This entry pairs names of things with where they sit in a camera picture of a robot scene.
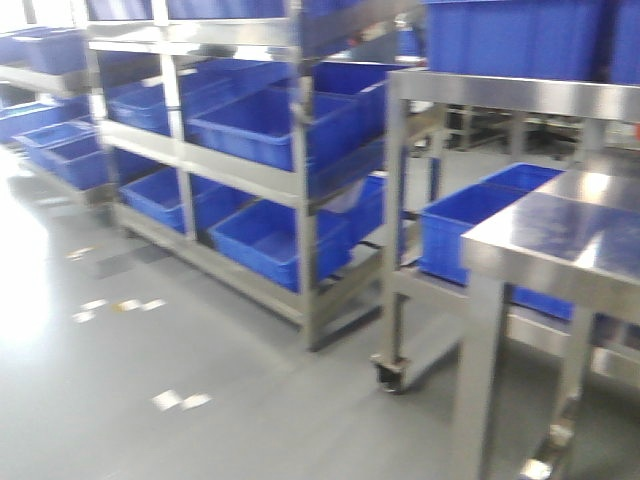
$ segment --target metal frame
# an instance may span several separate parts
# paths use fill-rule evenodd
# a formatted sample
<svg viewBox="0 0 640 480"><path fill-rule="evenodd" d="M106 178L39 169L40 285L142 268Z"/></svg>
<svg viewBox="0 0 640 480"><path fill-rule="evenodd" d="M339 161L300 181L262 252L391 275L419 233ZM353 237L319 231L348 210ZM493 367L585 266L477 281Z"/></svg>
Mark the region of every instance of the metal frame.
<svg viewBox="0 0 640 480"><path fill-rule="evenodd" d="M170 249L198 268L299 324L306 346L315 349L323 337L324 327L338 310L379 278L382 254L374 250L366 261L357 266L350 265L344 270L343 278L330 285L316 281L317 210L323 202L339 192L314 199L308 191L306 139L307 128L313 119L314 91L311 66L325 56L323 49L326 50L327 45L378 22L393 20L398 13L420 8L419 0L367 0L318 19L306 17L303 1L290 0L285 18L189 21L170 20L166 0L154 0L154 20L132 22L89 21L86 2L79 0L78 3L77 10L82 17L79 23L87 27L91 49L89 63L96 78L98 75L95 74L99 73L96 52L100 50L149 52L161 57L171 137L106 119L106 103L100 88L95 91L96 111L100 113L99 128L106 147L130 150L178 169L184 213L188 219L187 234L179 235L128 207L116 204L116 217L121 226ZM243 50L247 50L243 48L246 46L263 48L242 54ZM177 82L180 58L185 55L252 58L256 52L260 59L268 54L272 60L289 62L291 77L297 79L290 106L294 118L294 172L260 165L184 141ZM429 118L423 118L422 122L414 123L415 130L426 131L432 128L433 123ZM197 243L189 191L190 174L219 181L296 210L299 294L281 289L222 257L215 250Z"/></svg>
<svg viewBox="0 0 640 480"><path fill-rule="evenodd" d="M389 241L383 271L383 339L380 353L373 358L379 381L392 392L399 392L403 388L408 365L402 352L401 307L404 301L421 301L460 318L464 322L465 332L460 339L462 361L456 397L451 478L478 480L485 478L486 452L490 450L491 436L487 426L493 413L493 382L500 377L494 368L502 340L512 338L564 357L566 361L550 435L521 472L521 478L560 478L566 468L566 454L574 435L573 427L585 372L590 368L597 374L640 387L640 352L622 345L619 340L623 335L592 346L591 312L619 314L621 318L630 320L637 318L632 314L638 313L638 309L629 310L633 302L603 300L606 296L576 293L575 290L569 294L569 285L579 283L575 278L575 281L568 281L567 275L573 272L571 265L558 265L555 274L546 269L545 275L525 275L525 270L531 270L532 263L527 266L522 259L519 263L515 262L516 253L502 252L501 256L497 256L495 249L492 250L482 240L474 240L469 234L465 240L465 260L473 272L469 287L452 286L412 267L412 258L407 258L406 254L401 256L399 248L407 161L407 131L403 112L410 100L513 111L512 136L518 136L521 130L518 125L526 113L582 117L585 123L581 153L586 160L583 168L607 173L612 169L611 162L595 152L604 147L607 121L640 122L640 87L464 76L432 73L423 69L391 73L387 142ZM516 158L520 153L521 148L517 146L512 150ZM635 164L629 162L624 154L615 161L628 174L638 173ZM565 174L566 177L561 179L570 181L573 173ZM633 203L628 194L620 192L603 195L601 202L604 202L603 205L612 205L625 199L627 203ZM478 269L479 273L476 274L474 269ZM566 285L560 292L564 294L563 297L589 306L588 309L577 308L570 330L550 317L510 304L511 284L557 295L556 289L542 284L543 278L556 276ZM599 286L607 292L626 292L624 298L627 299L638 298L638 293L635 293L635 297L634 293L630 293L628 283L615 277L606 280L591 278L590 286L593 288L588 289L589 292L596 291Z"/></svg>

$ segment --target grey floor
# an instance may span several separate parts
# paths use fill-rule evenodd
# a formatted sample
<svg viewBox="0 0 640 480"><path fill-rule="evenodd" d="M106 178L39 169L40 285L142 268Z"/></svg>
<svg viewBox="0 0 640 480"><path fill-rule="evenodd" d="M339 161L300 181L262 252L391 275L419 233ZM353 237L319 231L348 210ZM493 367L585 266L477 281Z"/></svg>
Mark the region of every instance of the grey floor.
<svg viewBox="0 0 640 480"><path fill-rule="evenodd" d="M308 353L291 325L162 250L120 238L105 212L72 206L1 160L0 478L444 479L455 353L389 396L368 362L378 322ZM450 155L445 187L505 162ZM67 258L83 248L93 250ZM99 299L110 305L73 320ZM112 307L130 299L167 304ZM432 333L456 325L414 304L407 318L418 366ZM494 478L504 479L545 430L555 364L514 345L506 369L494 455ZM571 478L638 480L640 403L596 383ZM212 401L162 412L151 399L170 389Z"/></svg>

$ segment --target metal post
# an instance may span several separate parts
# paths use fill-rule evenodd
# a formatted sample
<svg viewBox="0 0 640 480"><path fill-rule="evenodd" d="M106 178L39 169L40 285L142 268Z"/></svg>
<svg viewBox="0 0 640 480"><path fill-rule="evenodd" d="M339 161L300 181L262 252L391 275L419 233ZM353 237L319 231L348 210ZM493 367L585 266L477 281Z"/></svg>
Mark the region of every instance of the metal post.
<svg viewBox="0 0 640 480"><path fill-rule="evenodd" d="M429 157L429 192L427 203L440 198L442 191L442 157L444 156L444 143L448 136L446 131L446 107L442 110L442 129L431 135L431 155Z"/></svg>
<svg viewBox="0 0 640 480"><path fill-rule="evenodd" d="M576 307L567 340L554 417L547 437L520 472L522 480L566 478L575 438L575 424L582 400L584 377L589 368L593 312Z"/></svg>
<svg viewBox="0 0 640 480"><path fill-rule="evenodd" d="M526 112L512 112L509 122L509 149L511 161L520 162L527 143L527 114Z"/></svg>
<svg viewBox="0 0 640 480"><path fill-rule="evenodd" d="M167 6L167 0L152 0L152 7L156 26L160 28L164 27L166 33L166 28L169 26L169 7ZM162 67L165 102L169 115L169 129L171 131L171 137L174 139L174 154L179 157L177 165L181 165L184 160L182 145L185 141L185 134L176 57L168 53L162 53L160 55L160 64ZM177 171L186 236L187 239L195 241L197 239L197 232L193 195L191 192L191 175L180 167Z"/></svg>
<svg viewBox="0 0 640 480"><path fill-rule="evenodd" d="M496 363L505 338L511 287L499 280L470 274L469 313L463 335L455 400L450 480L488 478Z"/></svg>
<svg viewBox="0 0 640 480"><path fill-rule="evenodd" d="M405 166L407 158L407 111L409 102L400 95L400 78L391 73L387 94L387 196L386 225L387 245L383 263L383 315L382 345L374 362L380 369L380 381L388 390L401 388L403 377L402 345L402 302L395 291L393 274L400 265L401 245L404 241L402 230Z"/></svg>
<svg viewBox="0 0 640 480"><path fill-rule="evenodd" d="M33 8L33 0L22 0L22 9L24 11L24 18L29 25L38 23L36 10Z"/></svg>
<svg viewBox="0 0 640 480"><path fill-rule="evenodd" d="M308 349L314 349L320 340L321 328L315 314L317 295L317 218L309 199L309 175L307 169L308 129L313 122L313 76L304 58L302 0L290 0L289 18L298 33L297 46L292 48L290 108L293 118L293 156L298 184L296 228L298 246L298 283L301 297L302 331Z"/></svg>

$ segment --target caster wheel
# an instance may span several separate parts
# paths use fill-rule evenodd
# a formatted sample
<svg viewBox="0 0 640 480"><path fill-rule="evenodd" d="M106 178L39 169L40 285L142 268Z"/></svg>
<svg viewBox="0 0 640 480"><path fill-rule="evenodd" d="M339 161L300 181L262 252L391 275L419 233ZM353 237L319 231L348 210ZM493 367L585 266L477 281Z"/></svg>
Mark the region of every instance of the caster wheel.
<svg viewBox="0 0 640 480"><path fill-rule="evenodd" d="M404 374L401 372L394 372L382 365L376 365L378 370L378 383L380 388L387 393L398 395L402 393Z"/></svg>

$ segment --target blue plastic bin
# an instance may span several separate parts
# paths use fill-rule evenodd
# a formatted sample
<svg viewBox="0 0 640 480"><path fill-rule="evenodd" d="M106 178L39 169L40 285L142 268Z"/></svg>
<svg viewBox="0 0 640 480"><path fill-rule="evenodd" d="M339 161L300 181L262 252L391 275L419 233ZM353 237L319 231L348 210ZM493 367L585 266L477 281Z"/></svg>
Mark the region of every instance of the blue plastic bin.
<svg viewBox="0 0 640 480"><path fill-rule="evenodd" d="M84 122L67 122L23 133L15 137L15 140L26 149L33 163L53 172L55 165L51 157L45 154L45 150L95 134L91 125Z"/></svg>
<svg viewBox="0 0 640 480"><path fill-rule="evenodd" d="M169 135L169 117L162 85L139 88L120 95L109 102L114 120ZM183 113L186 118L202 113L216 105L233 100L229 80L212 80L205 74L180 78Z"/></svg>
<svg viewBox="0 0 640 480"><path fill-rule="evenodd" d="M0 34L0 64L20 62L27 58L25 45L18 37L49 30L49 27L31 27Z"/></svg>
<svg viewBox="0 0 640 480"><path fill-rule="evenodd" d="M66 120L63 110L55 104L31 102L0 110L0 142L6 143L24 132Z"/></svg>
<svg viewBox="0 0 640 480"><path fill-rule="evenodd" d="M169 15L189 18L283 17L283 0L170 0Z"/></svg>
<svg viewBox="0 0 640 480"><path fill-rule="evenodd" d="M55 173L80 190L109 182L107 157L96 137L86 137L47 149Z"/></svg>
<svg viewBox="0 0 640 480"><path fill-rule="evenodd" d="M24 34L27 61L36 72L61 75L87 68L85 38L80 30L59 29Z"/></svg>
<svg viewBox="0 0 640 480"><path fill-rule="evenodd" d="M418 34L413 28L402 28L398 31L398 55L405 57L422 56Z"/></svg>
<svg viewBox="0 0 640 480"><path fill-rule="evenodd" d="M620 0L614 40L611 81L640 84L640 1Z"/></svg>
<svg viewBox="0 0 640 480"><path fill-rule="evenodd" d="M384 141L376 140L309 176L309 195L323 198L384 166Z"/></svg>
<svg viewBox="0 0 640 480"><path fill-rule="evenodd" d="M246 193L191 175L196 228L206 230L234 213L250 198ZM120 188L125 201L134 209L184 233L184 213L180 201L177 172L165 168Z"/></svg>
<svg viewBox="0 0 640 480"><path fill-rule="evenodd" d="M58 175L80 190L89 190L109 183L107 155L94 152L84 157L59 159L56 162Z"/></svg>
<svg viewBox="0 0 640 480"><path fill-rule="evenodd" d="M314 69L314 88L318 92L355 96L362 141L385 131L387 112L387 73L400 65L324 62Z"/></svg>
<svg viewBox="0 0 640 480"><path fill-rule="evenodd" d="M93 20L149 20L151 0L90 0Z"/></svg>
<svg viewBox="0 0 640 480"><path fill-rule="evenodd" d="M0 109L35 101L35 94L29 90L0 82Z"/></svg>
<svg viewBox="0 0 640 480"><path fill-rule="evenodd" d="M526 192L472 185L427 206L422 212L423 272L461 285L468 281L462 265L461 235L511 205Z"/></svg>
<svg viewBox="0 0 640 480"><path fill-rule="evenodd" d="M484 177L480 180L480 183L532 192L561 173L562 170L556 170L555 168L539 167L528 163L516 163L499 172Z"/></svg>
<svg viewBox="0 0 640 480"><path fill-rule="evenodd" d="M345 96L316 94L309 132L309 167L317 171L360 143L357 104ZM286 90L267 89L188 121L196 142L215 150L291 171L291 111Z"/></svg>
<svg viewBox="0 0 640 480"><path fill-rule="evenodd" d="M356 205L344 213L335 213L349 225L351 246L357 245L384 222L384 178L369 176Z"/></svg>
<svg viewBox="0 0 640 480"><path fill-rule="evenodd" d="M157 170L160 164L150 158L136 155L127 150L114 150L118 177L121 185L137 180L143 175L147 175Z"/></svg>
<svg viewBox="0 0 640 480"><path fill-rule="evenodd" d="M260 62L222 58L200 63L198 72L207 78L225 78L231 82L236 98L259 92L268 85L289 75L289 67L282 62Z"/></svg>
<svg viewBox="0 0 640 480"><path fill-rule="evenodd" d="M427 0L436 72L590 80L604 0Z"/></svg>
<svg viewBox="0 0 640 480"><path fill-rule="evenodd" d="M298 254L295 211L267 200L236 213L209 229L225 256L289 290L297 292ZM351 260L344 220L328 212L318 215L318 280Z"/></svg>

